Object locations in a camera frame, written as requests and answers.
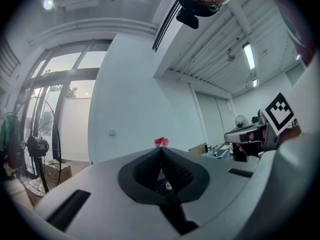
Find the floor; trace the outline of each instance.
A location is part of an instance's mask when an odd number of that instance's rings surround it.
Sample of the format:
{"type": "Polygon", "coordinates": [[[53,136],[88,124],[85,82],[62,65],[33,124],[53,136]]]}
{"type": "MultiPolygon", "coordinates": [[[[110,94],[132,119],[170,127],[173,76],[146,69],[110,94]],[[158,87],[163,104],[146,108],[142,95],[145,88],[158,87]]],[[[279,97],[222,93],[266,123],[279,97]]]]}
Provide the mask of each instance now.
{"type": "MultiPolygon", "coordinates": [[[[89,162],[67,161],[65,165],[71,166],[71,172],[74,176],[86,167],[88,167],[89,162]]],[[[26,194],[24,186],[20,183],[20,181],[17,178],[14,180],[6,181],[4,183],[4,186],[14,202],[24,205],[25,207],[31,210],[33,209],[33,206],[31,205],[31,202],[26,194]]]]}

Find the small fan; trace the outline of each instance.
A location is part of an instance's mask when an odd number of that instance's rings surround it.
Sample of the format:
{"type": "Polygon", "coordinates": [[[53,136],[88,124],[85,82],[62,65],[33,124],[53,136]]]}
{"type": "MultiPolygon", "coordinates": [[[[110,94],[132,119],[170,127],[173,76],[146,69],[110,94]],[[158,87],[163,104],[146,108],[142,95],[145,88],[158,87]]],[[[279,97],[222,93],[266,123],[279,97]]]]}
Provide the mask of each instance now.
{"type": "Polygon", "coordinates": [[[238,115],[235,120],[235,126],[239,128],[247,127],[249,125],[248,120],[243,115],[238,115]]]}
{"type": "Polygon", "coordinates": [[[59,184],[61,173],[60,136],[54,112],[46,100],[33,97],[15,115],[21,122],[23,140],[14,158],[16,174],[26,188],[44,196],[59,184]]]}

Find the fluorescent light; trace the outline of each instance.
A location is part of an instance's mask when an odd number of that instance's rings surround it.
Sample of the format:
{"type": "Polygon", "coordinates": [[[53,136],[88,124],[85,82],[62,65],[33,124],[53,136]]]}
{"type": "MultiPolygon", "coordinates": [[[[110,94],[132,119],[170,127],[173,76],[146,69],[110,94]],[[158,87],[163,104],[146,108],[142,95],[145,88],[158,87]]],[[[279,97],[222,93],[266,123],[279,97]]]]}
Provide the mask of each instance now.
{"type": "Polygon", "coordinates": [[[51,10],[54,7],[54,0],[43,0],[43,8],[51,10]]]}
{"type": "Polygon", "coordinates": [[[251,44],[247,42],[242,48],[244,49],[246,58],[249,62],[250,69],[251,70],[254,69],[256,67],[256,64],[255,64],[255,58],[252,52],[251,44]]]}
{"type": "Polygon", "coordinates": [[[258,79],[253,80],[253,87],[256,87],[258,85],[258,79]]]}

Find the person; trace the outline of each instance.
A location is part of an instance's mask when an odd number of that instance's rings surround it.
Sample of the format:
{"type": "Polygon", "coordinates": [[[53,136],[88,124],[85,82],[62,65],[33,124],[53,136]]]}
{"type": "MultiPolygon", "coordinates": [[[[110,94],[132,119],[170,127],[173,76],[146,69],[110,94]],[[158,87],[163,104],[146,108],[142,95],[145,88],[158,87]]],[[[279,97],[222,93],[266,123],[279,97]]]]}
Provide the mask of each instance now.
{"type": "MultiPolygon", "coordinates": [[[[199,3],[214,2],[218,6],[228,3],[228,1],[230,0],[196,0],[196,2],[199,3]]],[[[288,35],[292,40],[297,53],[300,55],[303,63],[308,66],[312,61],[317,48],[308,26],[306,25],[303,17],[289,0],[274,1],[279,8],[283,22],[286,25],[288,35]]],[[[289,139],[296,138],[300,134],[301,129],[299,126],[286,129],[279,136],[278,145],[281,145],[289,139]]],[[[263,138],[266,138],[266,130],[263,130],[263,138]]],[[[253,133],[249,134],[249,139],[254,141],[253,133]]],[[[241,152],[244,152],[244,149],[239,144],[237,144],[237,146],[241,152]]]]}

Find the red object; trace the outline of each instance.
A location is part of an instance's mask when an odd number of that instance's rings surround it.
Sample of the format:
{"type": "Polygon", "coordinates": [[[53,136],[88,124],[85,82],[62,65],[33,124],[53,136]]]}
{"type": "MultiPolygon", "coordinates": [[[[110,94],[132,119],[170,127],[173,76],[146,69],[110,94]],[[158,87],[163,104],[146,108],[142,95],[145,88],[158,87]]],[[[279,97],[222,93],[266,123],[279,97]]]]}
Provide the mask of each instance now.
{"type": "Polygon", "coordinates": [[[167,138],[163,138],[162,137],[162,138],[158,138],[158,139],[154,140],[154,145],[156,147],[160,147],[160,148],[165,147],[165,148],[167,148],[168,144],[169,144],[169,140],[167,138]]]}

